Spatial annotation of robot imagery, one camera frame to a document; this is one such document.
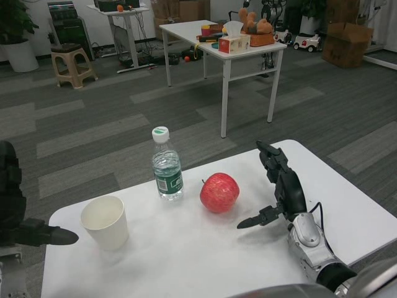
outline white paper cup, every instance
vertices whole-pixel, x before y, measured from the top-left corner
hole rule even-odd
[[[81,212],[80,221],[103,250],[116,250],[128,239],[124,203],[117,197],[94,199]]]

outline wooden basket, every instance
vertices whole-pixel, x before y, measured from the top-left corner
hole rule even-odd
[[[210,25],[211,34],[222,33],[223,24]]]
[[[248,34],[251,36],[250,46],[261,47],[263,45],[271,45],[275,43],[272,33],[269,34]]]

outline white tabletop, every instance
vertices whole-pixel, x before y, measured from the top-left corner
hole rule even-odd
[[[195,45],[199,41],[196,39],[198,35],[201,35],[201,26],[202,25],[212,25],[216,24],[211,22],[210,20],[196,20],[194,22],[186,22],[186,23],[174,23],[174,24],[167,24],[167,25],[160,25],[160,28],[165,30],[167,33],[185,40],[186,42],[190,42],[191,44]],[[258,55],[261,53],[268,53],[274,52],[287,47],[283,43],[273,43],[272,45],[264,45],[263,47],[250,47],[249,50],[234,53],[234,54],[227,54],[220,52],[218,49],[213,48],[211,43],[203,43],[200,46],[201,50],[204,50],[212,55],[217,56],[221,59],[236,59],[242,58],[247,56]]]
[[[126,14],[131,14],[131,15],[133,15],[133,14],[137,14],[137,13],[141,13],[141,12],[144,12],[144,11],[148,11],[148,10],[149,10],[149,9],[146,8],[146,7],[142,7],[142,6],[144,6],[144,5],[142,5],[142,4],[140,4],[140,6],[141,6],[141,7],[135,8],[135,9],[133,9],[133,10],[131,10],[131,11],[125,10],[125,11],[122,11],[122,12],[118,12],[118,11],[104,12],[104,11],[100,11],[99,8],[98,8],[98,7],[95,7],[95,5],[93,5],[93,4],[87,5],[88,8],[91,8],[91,9],[93,9],[93,10],[95,10],[95,11],[97,11],[97,12],[99,12],[100,14],[103,14],[103,15],[105,15],[105,16],[121,16],[121,15],[126,15]]]
[[[351,264],[397,238],[397,219],[299,143],[276,143],[298,174],[308,209],[324,207],[327,238]],[[228,173],[240,196],[230,213],[208,212],[202,179]],[[130,238],[117,252],[100,251],[79,216],[89,202],[56,211],[51,225],[76,232],[70,246],[47,246],[42,297],[224,298],[260,287],[307,282],[287,245],[287,222],[237,230],[237,224],[275,205],[257,150],[183,172],[185,196],[163,202],[150,181],[113,195],[126,208]]]

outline green leaves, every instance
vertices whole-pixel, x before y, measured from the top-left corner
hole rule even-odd
[[[23,42],[24,32],[34,34],[38,25],[27,13],[21,0],[0,0],[0,43]]]
[[[302,0],[301,13],[309,19],[322,19],[327,8],[326,0]]]

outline stuffed toy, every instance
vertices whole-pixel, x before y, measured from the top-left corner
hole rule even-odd
[[[259,22],[255,22],[256,13],[248,13],[247,9],[241,8],[238,12],[243,25],[244,33],[249,34],[270,34],[273,33],[273,26],[267,22],[266,19],[261,19]]]

